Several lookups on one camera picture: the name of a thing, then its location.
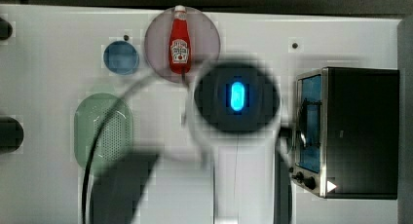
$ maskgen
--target green colander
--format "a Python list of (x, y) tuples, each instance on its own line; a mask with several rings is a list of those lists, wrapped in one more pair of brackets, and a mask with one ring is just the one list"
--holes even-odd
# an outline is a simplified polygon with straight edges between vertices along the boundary
[[(106, 118), (112, 109), (113, 115)], [(123, 100), (109, 93), (97, 93), (89, 96), (76, 110), (75, 114), (75, 157), (82, 168), (86, 167), (94, 136), (102, 121), (105, 127), (97, 141), (92, 162), (92, 173), (102, 174), (132, 145), (133, 126), (129, 107)]]

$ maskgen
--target blue plate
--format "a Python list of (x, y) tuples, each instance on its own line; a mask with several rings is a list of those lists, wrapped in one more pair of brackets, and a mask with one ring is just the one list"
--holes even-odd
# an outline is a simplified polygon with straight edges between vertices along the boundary
[(106, 48), (103, 60), (110, 71), (119, 75), (130, 75), (137, 70), (139, 55), (130, 43), (116, 41)]

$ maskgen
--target pink plate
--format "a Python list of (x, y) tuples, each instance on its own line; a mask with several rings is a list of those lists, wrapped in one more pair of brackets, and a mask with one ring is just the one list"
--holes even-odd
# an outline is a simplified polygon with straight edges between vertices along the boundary
[[(193, 60), (186, 77), (192, 81), (202, 65), (202, 60), (218, 59), (221, 43), (218, 30), (205, 14), (189, 7), (186, 7), (186, 11)], [(180, 83), (181, 76), (169, 69), (168, 47), (172, 22), (173, 8), (165, 10), (152, 21), (145, 35), (145, 54), (149, 65), (158, 75)]]

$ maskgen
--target red ketchup bottle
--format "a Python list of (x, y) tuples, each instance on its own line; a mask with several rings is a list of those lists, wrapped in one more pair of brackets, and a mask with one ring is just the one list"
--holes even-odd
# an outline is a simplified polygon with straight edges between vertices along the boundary
[(183, 6), (176, 6), (169, 38), (170, 70), (177, 74), (187, 73), (191, 69), (191, 54), (186, 10)]

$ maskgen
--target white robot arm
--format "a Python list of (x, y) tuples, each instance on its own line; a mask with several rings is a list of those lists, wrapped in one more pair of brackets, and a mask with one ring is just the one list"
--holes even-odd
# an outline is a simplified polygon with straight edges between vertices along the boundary
[(214, 164), (215, 223), (273, 223), (281, 106), (273, 77), (245, 60), (208, 62), (195, 79), (187, 124)]

